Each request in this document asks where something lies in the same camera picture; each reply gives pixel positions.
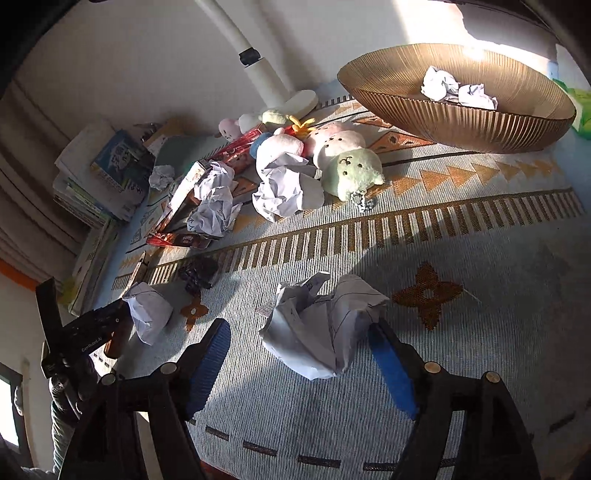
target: red box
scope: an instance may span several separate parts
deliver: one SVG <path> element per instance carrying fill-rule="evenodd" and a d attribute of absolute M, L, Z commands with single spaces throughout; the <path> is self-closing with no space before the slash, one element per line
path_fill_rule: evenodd
<path fill-rule="evenodd" d="M 254 163 L 255 160 L 251 157 L 249 150 L 251 149 L 252 143 L 265 131 L 267 131 L 265 125 L 259 124 L 257 127 L 249 130 L 243 136 L 237 138 L 231 144 L 221 149 L 215 155 L 209 157 L 207 161 L 225 163 L 234 169 L 236 175 L 241 174 Z"/>

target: patterned rug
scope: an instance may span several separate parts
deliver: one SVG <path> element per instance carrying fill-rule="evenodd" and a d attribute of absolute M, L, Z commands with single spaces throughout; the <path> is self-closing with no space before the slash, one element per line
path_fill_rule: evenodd
<path fill-rule="evenodd" d="M 310 382 L 272 357 L 257 334 L 265 319 L 256 309 L 273 300 L 280 281 L 327 270 L 333 282 L 325 293 L 354 273 L 392 298 L 387 320 L 426 361 L 469 377 L 501 375 L 543 475 L 554 475 L 591 443 L 591 235 L 552 149 L 499 155 L 432 144 L 348 96 L 311 116 L 350 122 L 380 155 L 388 183 L 370 191 L 375 208 L 361 214 L 327 196 L 321 209 L 271 224 L 245 205 L 234 232 L 208 252 L 220 269 L 203 294 L 209 314 L 188 334 L 178 310 L 190 299 L 176 275 L 194 252 L 158 252 L 148 282 L 172 302 L 173 317 L 154 346 L 134 338 L 116 365 L 99 362 L 125 377 L 149 374 L 223 317 L 232 346 L 190 426 L 205 462 L 241 480 L 387 479 L 413 424 L 394 407 L 367 342 L 347 373 Z M 140 229 L 113 298 L 147 248 Z M 439 478 L 451 477 L 461 427 L 454 415 Z"/>

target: window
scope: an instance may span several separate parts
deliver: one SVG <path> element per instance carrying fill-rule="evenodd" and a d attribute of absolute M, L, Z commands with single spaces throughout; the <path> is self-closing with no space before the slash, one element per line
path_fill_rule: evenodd
<path fill-rule="evenodd" d="M 10 383 L 0 378 L 0 435 L 18 448 L 17 427 L 12 416 Z"/>
<path fill-rule="evenodd" d="M 22 384 L 22 375 L 0 364 L 0 434 L 21 466 L 31 467 L 25 420 L 14 406 L 14 392 Z"/>

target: crumpled paper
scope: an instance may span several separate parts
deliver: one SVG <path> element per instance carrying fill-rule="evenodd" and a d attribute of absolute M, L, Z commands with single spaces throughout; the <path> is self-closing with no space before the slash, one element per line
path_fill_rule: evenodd
<path fill-rule="evenodd" d="M 445 100 L 463 106 L 496 110 L 498 106 L 496 97 L 490 97 L 484 93 L 483 83 L 466 84 L 461 87 L 459 85 L 451 73 L 430 66 L 425 73 L 421 93 L 436 102 Z"/>
<path fill-rule="evenodd" d="M 174 167 L 171 165 L 156 165 L 148 178 L 150 188 L 155 190 L 164 190 L 173 180 Z"/>
<path fill-rule="evenodd" d="M 194 188 L 195 198 L 203 200 L 214 188 L 228 187 L 230 191 L 238 184 L 234 181 L 234 169 L 225 163 L 212 161 L 209 166 L 212 168 L 207 177 Z"/>
<path fill-rule="evenodd" d="M 234 169 L 217 161 L 210 166 L 207 177 L 195 184 L 195 197 L 201 204 L 187 219 L 187 230 L 221 238 L 234 228 L 242 204 L 233 205 Z"/>
<path fill-rule="evenodd" d="M 431 100 L 439 102 L 443 99 L 457 97 L 458 88 L 459 84 L 451 73 L 430 66 L 425 73 L 421 93 Z"/>
<path fill-rule="evenodd" d="M 252 194 L 255 210 L 270 222 L 289 217 L 298 210 L 324 205 L 324 190 L 318 180 L 306 175 L 315 171 L 305 158 L 284 153 L 261 171 L 262 182 Z"/>
<path fill-rule="evenodd" d="M 173 313 L 173 306 L 146 282 L 132 286 L 123 300 L 129 305 L 135 330 L 142 342 L 153 345 Z"/>
<path fill-rule="evenodd" d="M 279 284 L 275 308 L 259 331 L 264 347 L 308 380 L 345 372 L 388 301 L 357 275 L 341 276 L 332 294 L 318 295 L 329 279 L 318 272 L 301 284 Z"/>
<path fill-rule="evenodd" d="M 496 110 L 499 104 L 496 97 L 489 97 L 484 93 L 483 83 L 480 85 L 462 85 L 457 97 L 460 105 L 486 108 L 487 110 Z"/>
<path fill-rule="evenodd" d="M 241 203 L 232 205 L 232 202 L 230 188 L 212 189 L 187 219 L 187 230 L 223 237 L 227 231 L 234 228 L 234 222 L 242 207 Z"/>

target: pink plush toy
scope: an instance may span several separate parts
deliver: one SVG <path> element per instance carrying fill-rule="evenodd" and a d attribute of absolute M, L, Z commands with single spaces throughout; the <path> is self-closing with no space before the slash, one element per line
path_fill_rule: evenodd
<path fill-rule="evenodd" d="M 238 120 L 232 120 L 231 118 L 222 120 L 219 124 L 219 129 L 223 137 L 229 142 L 233 142 L 242 135 Z"/>
<path fill-rule="evenodd" d="M 314 165 L 320 170 L 325 170 L 334 157 L 340 155 L 342 152 L 348 152 L 357 148 L 365 148 L 363 135 L 354 130 L 337 132 L 321 144 L 320 149 L 315 149 Z"/>
<path fill-rule="evenodd" d="M 276 160 L 281 154 L 291 153 L 301 156 L 304 151 L 302 140 L 286 135 L 283 128 L 278 128 L 272 137 L 267 138 L 256 151 L 256 171 L 261 175 L 269 163 Z"/>
<path fill-rule="evenodd" d="M 324 145 L 333 134 L 344 130 L 347 130 L 347 128 L 343 122 L 331 122 L 322 127 L 318 127 L 308 138 L 306 138 L 303 156 L 314 157 L 314 155 L 317 154 L 317 151 L 321 149 L 322 145 Z"/>

